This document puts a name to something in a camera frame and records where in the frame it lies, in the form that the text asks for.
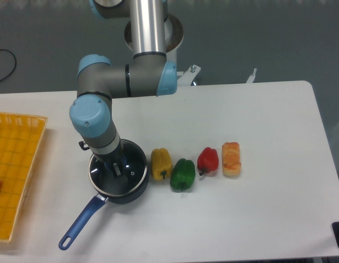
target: yellow basket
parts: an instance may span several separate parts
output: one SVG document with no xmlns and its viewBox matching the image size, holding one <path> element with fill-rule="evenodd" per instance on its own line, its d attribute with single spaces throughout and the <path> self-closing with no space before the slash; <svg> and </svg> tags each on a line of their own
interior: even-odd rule
<svg viewBox="0 0 339 263">
<path fill-rule="evenodd" d="M 48 118 L 0 112 L 0 242 L 10 242 Z"/>
</svg>

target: bread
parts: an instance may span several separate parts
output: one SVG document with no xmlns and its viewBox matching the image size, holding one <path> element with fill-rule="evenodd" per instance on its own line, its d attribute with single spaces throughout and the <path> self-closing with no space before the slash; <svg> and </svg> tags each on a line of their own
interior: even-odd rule
<svg viewBox="0 0 339 263">
<path fill-rule="evenodd" d="M 237 142 L 226 142 L 222 145 L 222 168 L 225 176 L 240 174 L 240 146 Z"/>
</svg>

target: blue pan handle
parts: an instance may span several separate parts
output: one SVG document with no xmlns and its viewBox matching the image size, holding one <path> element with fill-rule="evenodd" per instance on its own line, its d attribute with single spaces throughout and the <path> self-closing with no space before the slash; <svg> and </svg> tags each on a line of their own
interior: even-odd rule
<svg viewBox="0 0 339 263">
<path fill-rule="evenodd" d="M 70 247 L 92 215 L 101 207 L 103 207 L 103 205 L 106 203 L 106 200 L 107 198 L 103 197 L 102 195 L 96 195 L 92 198 L 92 200 L 86 205 L 82 213 L 77 217 L 76 221 L 73 223 L 70 229 L 68 229 L 64 237 L 59 242 L 59 248 L 61 250 L 66 250 Z M 70 238 L 70 240 L 67 244 L 64 244 L 68 238 Z"/>
</svg>

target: bell pepper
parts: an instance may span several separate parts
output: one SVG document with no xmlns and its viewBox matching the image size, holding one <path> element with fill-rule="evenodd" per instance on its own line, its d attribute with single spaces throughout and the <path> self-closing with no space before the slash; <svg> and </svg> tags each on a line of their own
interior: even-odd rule
<svg viewBox="0 0 339 263">
<path fill-rule="evenodd" d="M 162 180 L 171 176 L 171 156 L 165 148 L 154 149 L 152 151 L 151 171 L 155 180 Z"/>
<path fill-rule="evenodd" d="M 191 160 L 180 159 L 172 170 L 171 187 L 174 190 L 190 189 L 195 180 L 195 165 Z"/>
<path fill-rule="evenodd" d="M 216 171 L 218 168 L 218 154 L 215 149 L 206 147 L 197 159 L 197 168 L 201 172 L 200 175 L 204 173 L 209 173 L 211 171 Z"/>
</svg>

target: white bracket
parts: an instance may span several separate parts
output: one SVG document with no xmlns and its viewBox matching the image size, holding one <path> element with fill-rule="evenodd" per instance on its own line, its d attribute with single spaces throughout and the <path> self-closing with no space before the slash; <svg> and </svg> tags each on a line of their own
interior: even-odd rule
<svg viewBox="0 0 339 263">
<path fill-rule="evenodd" d="M 191 86 L 194 78 L 197 74 L 199 74 L 201 70 L 201 67 L 196 65 L 191 65 L 190 68 L 184 72 L 184 71 L 178 71 L 177 72 L 177 86 L 183 87 L 183 86 Z"/>
</svg>

